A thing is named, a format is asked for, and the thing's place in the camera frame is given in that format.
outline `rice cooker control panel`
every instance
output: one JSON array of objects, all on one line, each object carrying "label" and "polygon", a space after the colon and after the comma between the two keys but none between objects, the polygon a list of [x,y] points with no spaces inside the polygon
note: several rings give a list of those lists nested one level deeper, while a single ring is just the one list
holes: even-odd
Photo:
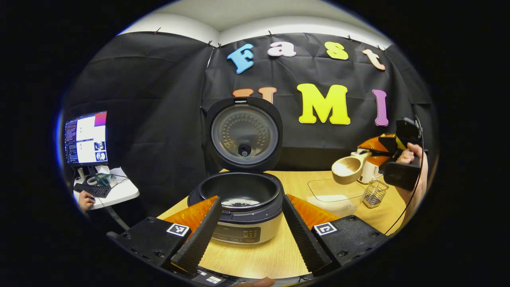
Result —
[{"label": "rice cooker control panel", "polygon": [[213,238],[219,241],[252,244],[260,241],[260,227],[216,226]]}]

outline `wire mesh basket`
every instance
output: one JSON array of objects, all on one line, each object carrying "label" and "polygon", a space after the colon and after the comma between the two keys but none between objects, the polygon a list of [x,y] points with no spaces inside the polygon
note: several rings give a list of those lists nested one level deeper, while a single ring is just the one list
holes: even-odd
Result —
[{"label": "wire mesh basket", "polygon": [[369,182],[367,189],[365,189],[365,194],[363,195],[363,203],[368,208],[379,206],[386,195],[387,189],[388,186],[378,180]]}]

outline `hand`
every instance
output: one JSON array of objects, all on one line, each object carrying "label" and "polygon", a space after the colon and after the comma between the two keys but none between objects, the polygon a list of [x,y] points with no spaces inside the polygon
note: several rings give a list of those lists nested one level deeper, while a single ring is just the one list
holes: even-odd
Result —
[{"label": "hand", "polygon": [[[414,145],[408,142],[407,149],[402,152],[400,157],[397,159],[397,163],[410,164],[411,162],[418,160],[421,165],[421,154],[422,154],[421,146]],[[427,175],[428,175],[427,154],[423,153],[423,167],[421,169],[420,180],[416,185],[416,192],[413,196],[413,199],[405,212],[404,222],[407,222],[407,220],[409,220],[410,216],[414,213],[414,211],[418,207],[418,204],[425,196],[425,192],[427,190]],[[411,199],[411,195],[413,194],[412,190],[405,190],[400,187],[396,187],[396,189],[400,194],[400,197],[402,197],[402,199],[404,199],[404,202],[407,204]]]},{"label": "hand", "polygon": [[236,287],[270,287],[273,286],[275,281],[271,278],[262,278],[252,283],[240,283]]},{"label": "hand", "polygon": [[82,209],[83,212],[87,212],[95,203],[95,200],[92,194],[82,191],[80,192],[80,196],[78,197],[78,205]]}]

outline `monitor screen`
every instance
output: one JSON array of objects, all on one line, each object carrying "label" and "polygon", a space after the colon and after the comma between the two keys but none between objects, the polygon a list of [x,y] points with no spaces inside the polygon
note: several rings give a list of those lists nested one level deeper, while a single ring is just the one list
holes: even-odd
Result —
[{"label": "monitor screen", "polygon": [[106,113],[85,114],[65,123],[64,153],[71,166],[108,163]]}]

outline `white ceiling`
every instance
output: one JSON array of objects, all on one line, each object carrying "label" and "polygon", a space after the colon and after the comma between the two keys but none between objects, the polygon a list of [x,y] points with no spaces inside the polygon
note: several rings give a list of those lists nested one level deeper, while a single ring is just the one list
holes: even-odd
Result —
[{"label": "white ceiling", "polygon": [[313,16],[341,21],[380,35],[357,17],[322,0],[180,0],[153,13],[182,15],[219,32],[265,18]]}]

